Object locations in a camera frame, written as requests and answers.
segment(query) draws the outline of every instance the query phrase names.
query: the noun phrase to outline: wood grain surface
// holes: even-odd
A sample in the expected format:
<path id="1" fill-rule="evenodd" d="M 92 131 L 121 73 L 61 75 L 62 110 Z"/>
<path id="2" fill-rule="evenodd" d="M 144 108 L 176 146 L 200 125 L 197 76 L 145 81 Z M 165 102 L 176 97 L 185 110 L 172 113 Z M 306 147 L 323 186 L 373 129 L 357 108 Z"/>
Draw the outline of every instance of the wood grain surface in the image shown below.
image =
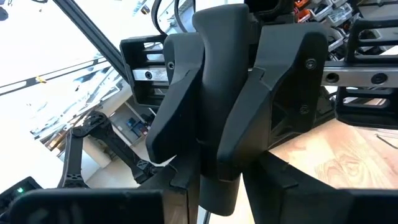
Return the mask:
<path id="1" fill-rule="evenodd" d="M 398 189 L 396 136 L 397 131 L 355 128 L 334 119 L 271 152 L 336 188 Z M 210 223 L 254 223 L 243 181 L 235 212 L 212 214 Z"/>

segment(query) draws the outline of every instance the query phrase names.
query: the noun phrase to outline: orange component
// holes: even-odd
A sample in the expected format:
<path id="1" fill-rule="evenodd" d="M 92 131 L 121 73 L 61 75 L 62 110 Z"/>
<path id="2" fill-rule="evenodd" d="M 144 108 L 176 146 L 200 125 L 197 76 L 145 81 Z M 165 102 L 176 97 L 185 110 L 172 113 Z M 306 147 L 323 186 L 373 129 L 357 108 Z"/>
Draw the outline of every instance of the orange component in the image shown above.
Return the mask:
<path id="1" fill-rule="evenodd" d="M 304 6 L 306 6 L 309 2 L 310 2 L 310 0 L 295 0 L 294 6 L 301 9 Z"/>
<path id="2" fill-rule="evenodd" d="M 305 22 L 311 17 L 311 13 L 308 9 L 301 10 L 295 15 L 296 22 Z"/>

